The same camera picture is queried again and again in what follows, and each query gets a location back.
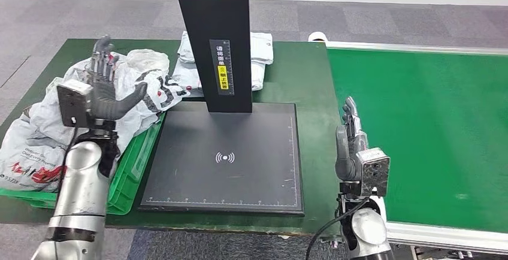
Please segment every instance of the robotic arm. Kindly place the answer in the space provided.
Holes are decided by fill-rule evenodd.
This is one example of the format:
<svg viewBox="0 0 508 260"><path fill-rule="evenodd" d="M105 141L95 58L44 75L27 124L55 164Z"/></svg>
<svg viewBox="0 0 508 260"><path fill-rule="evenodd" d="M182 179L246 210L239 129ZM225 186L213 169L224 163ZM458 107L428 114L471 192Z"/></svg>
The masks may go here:
<svg viewBox="0 0 508 260"><path fill-rule="evenodd" d="M57 87L65 126L89 128L66 154L55 213L32 260L100 259L106 202L119 154L115 121L146 94L146 83L121 101L115 99L114 67L108 36L93 48L87 83L66 81Z"/></svg>
<svg viewBox="0 0 508 260"><path fill-rule="evenodd" d="M344 125L337 127L335 163L337 177L342 180L336 211L336 217L343 217L341 234L350 259L393 260L382 198L386 195L390 158L379 148L368 148L367 134L352 97L346 98L343 110Z"/></svg>

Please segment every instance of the gray carpet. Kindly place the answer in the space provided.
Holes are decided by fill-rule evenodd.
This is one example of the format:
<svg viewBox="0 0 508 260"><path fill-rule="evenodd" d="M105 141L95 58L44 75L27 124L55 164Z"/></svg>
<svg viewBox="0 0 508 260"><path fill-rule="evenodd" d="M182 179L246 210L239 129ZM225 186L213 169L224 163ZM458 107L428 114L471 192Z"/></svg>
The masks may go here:
<svg viewBox="0 0 508 260"><path fill-rule="evenodd" d="M508 48L508 7L251 1L275 40ZM67 38L180 39L177 0L0 0L0 123ZM0 260L29 259L42 226L0 225ZM107 229L104 259L303 259L308 237ZM343 259L319 243L312 259Z"/></svg>

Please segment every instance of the crumpled plastic bag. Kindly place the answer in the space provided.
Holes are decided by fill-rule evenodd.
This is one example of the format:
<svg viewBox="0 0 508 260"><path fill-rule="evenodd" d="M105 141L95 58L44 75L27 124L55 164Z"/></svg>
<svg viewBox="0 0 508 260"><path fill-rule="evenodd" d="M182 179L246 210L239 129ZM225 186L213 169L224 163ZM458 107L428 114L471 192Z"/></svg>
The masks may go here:
<svg viewBox="0 0 508 260"><path fill-rule="evenodd" d="M175 106L188 92L168 75L169 59L153 50L119 55L115 70L116 98L123 99L140 82L148 84L145 97L116 123L121 153L131 139L158 120L157 114ZM41 102L33 104L9 127L0 148L0 188L54 191L73 128L62 123L56 86L69 79L84 81L90 59L73 65L63 78L56 77ZM78 129L78 135L87 129Z"/></svg>

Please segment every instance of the green tabletop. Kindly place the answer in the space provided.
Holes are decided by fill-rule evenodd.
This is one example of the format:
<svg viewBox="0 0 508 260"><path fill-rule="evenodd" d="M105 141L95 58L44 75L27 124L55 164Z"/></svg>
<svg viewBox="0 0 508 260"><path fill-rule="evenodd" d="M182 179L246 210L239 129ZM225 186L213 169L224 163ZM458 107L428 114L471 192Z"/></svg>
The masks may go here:
<svg viewBox="0 0 508 260"><path fill-rule="evenodd" d="M153 49L176 61L179 41L114 40L115 51ZM68 40L39 79L29 89L4 124L5 130L30 104L43 98L45 87L74 63L88 58L94 40ZM332 219L337 203L335 176L335 127L339 122L337 101L326 47L321 43L274 43L274 63L267 67L264 88L253 93L255 102L291 102L297 105L305 217L255 216L252 214L161 213L137 211L108 216L107 225L210 231L247 231L309 234ZM140 188L136 202L143 189ZM52 211L33 208L17 199L0 197L1 223L47 223Z"/></svg>
<svg viewBox="0 0 508 260"><path fill-rule="evenodd" d="M391 157L389 221L508 232L508 56L328 55L338 99Z"/></svg>

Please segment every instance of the scanning platform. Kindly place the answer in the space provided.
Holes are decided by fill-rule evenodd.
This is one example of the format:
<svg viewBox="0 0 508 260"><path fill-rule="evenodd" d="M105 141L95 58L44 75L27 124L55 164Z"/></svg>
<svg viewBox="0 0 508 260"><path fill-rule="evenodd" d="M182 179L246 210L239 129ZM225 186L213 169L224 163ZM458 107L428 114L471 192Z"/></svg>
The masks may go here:
<svg viewBox="0 0 508 260"><path fill-rule="evenodd" d="M167 112L142 210L303 215L294 104L209 113L204 102Z"/></svg>

